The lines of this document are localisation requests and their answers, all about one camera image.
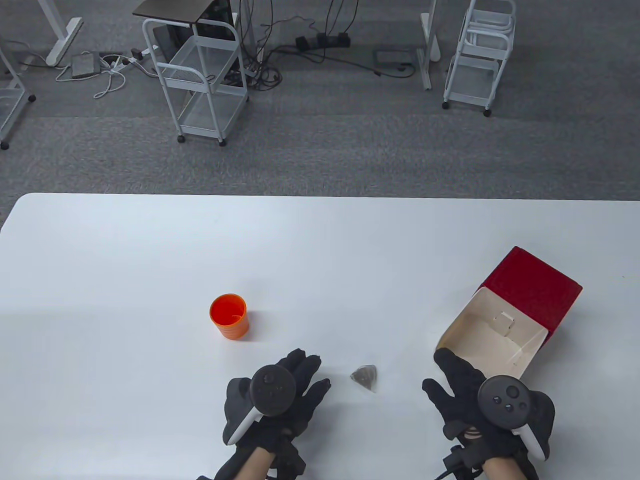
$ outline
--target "black glove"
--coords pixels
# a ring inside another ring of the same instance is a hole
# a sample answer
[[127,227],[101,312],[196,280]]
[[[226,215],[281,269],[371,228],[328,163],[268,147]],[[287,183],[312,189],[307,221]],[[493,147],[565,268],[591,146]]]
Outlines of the black glove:
[[278,454],[282,439],[291,441],[307,429],[314,410],[331,388],[331,382],[325,378],[315,382],[307,394],[303,395],[311,377],[320,368],[320,363],[319,356],[307,356],[301,349],[292,351],[277,363],[293,374],[296,380],[296,398],[285,413],[276,417],[263,417],[259,422],[254,422],[238,440],[239,449],[253,451],[256,447],[261,447]]
[[464,446],[482,439],[486,445],[485,456],[488,457],[484,460],[513,457],[519,451],[526,451],[520,437],[489,423],[480,411],[478,390],[486,380],[480,370],[473,368],[468,361],[456,356],[448,348],[436,350],[433,360],[446,375],[454,396],[451,397],[433,378],[425,379],[422,389],[442,415],[445,431],[457,425],[453,431]]
[[[259,422],[251,424],[240,440],[237,441],[236,452],[220,468],[215,480],[232,480],[235,478],[253,451],[258,447],[276,454],[271,468],[278,470],[278,480],[293,480],[296,476],[302,475],[305,470],[305,462],[298,455],[296,448],[291,445],[291,440],[307,429],[314,410],[329,391],[329,388],[331,388],[331,382],[328,378],[325,378],[314,383],[307,394],[303,395],[311,382],[311,377],[320,367],[320,363],[319,356],[307,356],[300,349],[292,351],[278,362],[278,365],[291,372],[296,382],[296,396],[293,404],[281,415],[263,417]],[[227,418],[229,418],[229,411],[238,402],[236,394],[239,393],[240,398],[245,398],[248,395],[251,383],[249,378],[234,380],[237,380],[237,383],[231,388],[232,395],[227,390],[227,401],[225,402],[225,415]]]

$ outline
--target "orange cup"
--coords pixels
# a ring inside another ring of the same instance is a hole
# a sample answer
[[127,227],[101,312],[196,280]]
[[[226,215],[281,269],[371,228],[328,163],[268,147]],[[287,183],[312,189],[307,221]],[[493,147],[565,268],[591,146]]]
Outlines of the orange cup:
[[225,293],[216,298],[209,309],[209,317],[229,340],[239,340],[249,331],[246,303],[240,295]]

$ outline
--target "open cardboard box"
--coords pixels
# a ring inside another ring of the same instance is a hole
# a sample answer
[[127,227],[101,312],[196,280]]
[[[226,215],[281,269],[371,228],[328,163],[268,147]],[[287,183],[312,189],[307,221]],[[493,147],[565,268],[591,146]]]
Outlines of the open cardboard box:
[[514,247],[442,335],[446,347],[489,378],[520,378],[582,287]]

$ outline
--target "hand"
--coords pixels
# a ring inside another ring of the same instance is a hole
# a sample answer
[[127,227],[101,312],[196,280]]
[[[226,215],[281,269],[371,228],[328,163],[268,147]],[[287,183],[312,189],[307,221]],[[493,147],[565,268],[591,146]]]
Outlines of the hand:
[[462,422],[466,426],[458,440],[468,446],[482,438],[488,448],[488,460],[494,457],[511,457],[524,449],[521,439],[509,430],[501,429],[484,417],[478,407],[478,390],[486,380],[484,374],[466,360],[456,356],[448,348],[440,348],[433,360],[447,377],[454,396],[450,396],[433,378],[422,382],[422,389],[436,406],[445,422]]
[[316,407],[331,388],[331,382],[325,378],[315,382],[303,395],[320,363],[319,356],[307,356],[301,349],[292,351],[277,363],[290,371],[296,380],[296,398],[285,413],[254,422],[238,441],[239,449],[261,447],[277,454],[283,439],[293,440],[307,429]]

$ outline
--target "power adapter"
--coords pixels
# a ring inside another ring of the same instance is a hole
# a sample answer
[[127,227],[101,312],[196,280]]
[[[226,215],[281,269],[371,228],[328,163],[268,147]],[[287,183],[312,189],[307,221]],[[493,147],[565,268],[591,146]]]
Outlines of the power adapter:
[[102,71],[98,52],[82,53],[71,57],[71,78],[87,78]]

